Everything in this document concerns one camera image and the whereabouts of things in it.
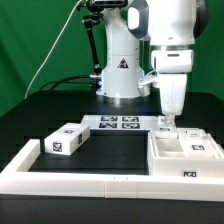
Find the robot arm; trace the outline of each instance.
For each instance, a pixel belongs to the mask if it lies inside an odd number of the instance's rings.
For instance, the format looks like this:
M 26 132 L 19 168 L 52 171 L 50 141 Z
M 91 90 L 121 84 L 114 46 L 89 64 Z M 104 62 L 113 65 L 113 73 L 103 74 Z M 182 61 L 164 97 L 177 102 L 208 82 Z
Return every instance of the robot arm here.
M 129 31 L 138 39 L 150 41 L 151 65 L 157 74 L 139 80 L 140 93 L 149 95 L 149 84 L 155 80 L 159 83 L 162 112 L 169 125 L 182 113 L 187 73 L 193 66 L 191 46 L 195 33 L 198 36 L 207 23 L 204 20 L 204 27 L 195 26 L 201 12 L 198 3 L 206 12 L 202 0 L 135 0 L 128 10 Z

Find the green screen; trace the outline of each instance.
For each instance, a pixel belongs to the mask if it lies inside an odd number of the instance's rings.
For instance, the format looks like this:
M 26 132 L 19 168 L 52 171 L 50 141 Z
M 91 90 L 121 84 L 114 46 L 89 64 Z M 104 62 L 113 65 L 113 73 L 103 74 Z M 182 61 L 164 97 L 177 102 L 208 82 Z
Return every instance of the green screen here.
M 207 0 L 209 23 L 194 46 L 194 67 L 188 91 L 212 93 L 224 99 L 224 1 Z M 0 115 L 24 99 L 26 89 L 44 61 L 76 1 L 0 1 Z M 30 94 L 50 81 L 92 73 L 91 51 L 82 18 L 76 11 L 51 57 L 32 85 Z M 106 64 L 104 24 L 94 27 L 100 64 Z M 144 43 L 144 57 L 149 55 Z M 144 69 L 149 62 L 145 60 Z M 60 89 L 89 90 L 88 85 L 61 85 Z

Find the black table surface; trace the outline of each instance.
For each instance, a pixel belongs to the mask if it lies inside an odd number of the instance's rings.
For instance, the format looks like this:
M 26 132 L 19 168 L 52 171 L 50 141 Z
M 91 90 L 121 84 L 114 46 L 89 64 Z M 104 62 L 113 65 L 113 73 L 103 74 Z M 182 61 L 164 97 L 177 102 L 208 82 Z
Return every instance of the black table surface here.
M 34 93 L 0 118 L 0 170 L 29 139 L 38 138 L 42 153 L 32 171 L 147 175 L 144 131 L 91 131 L 90 139 L 70 159 L 44 153 L 45 137 L 67 122 L 80 123 L 87 114 L 158 116 L 159 95 L 153 93 L 147 103 L 113 105 L 97 101 L 91 92 Z M 223 117 L 224 103 L 214 95 L 187 93 L 176 125 L 202 128 L 224 147 Z M 102 153 L 102 142 L 109 154 Z M 0 195 L 0 222 L 223 223 L 223 208 L 221 202 Z

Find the white frame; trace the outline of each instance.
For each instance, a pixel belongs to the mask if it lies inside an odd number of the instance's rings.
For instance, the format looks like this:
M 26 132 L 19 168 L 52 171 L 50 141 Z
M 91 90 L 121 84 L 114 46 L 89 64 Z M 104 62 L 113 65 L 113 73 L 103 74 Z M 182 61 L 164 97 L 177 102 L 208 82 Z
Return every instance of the white frame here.
M 0 174 L 0 193 L 224 201 L 224 178 L 27 172 L 39 155 L 31 139 Z

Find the warning label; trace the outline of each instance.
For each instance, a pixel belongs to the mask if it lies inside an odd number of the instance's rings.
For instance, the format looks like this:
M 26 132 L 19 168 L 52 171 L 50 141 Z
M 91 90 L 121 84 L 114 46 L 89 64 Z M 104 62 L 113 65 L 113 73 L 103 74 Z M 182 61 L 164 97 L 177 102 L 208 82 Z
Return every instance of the warning label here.
M 118 65 L 118 68 L 128 68 L 128 64 L 124 58 L 121 60 L 120 64 Z

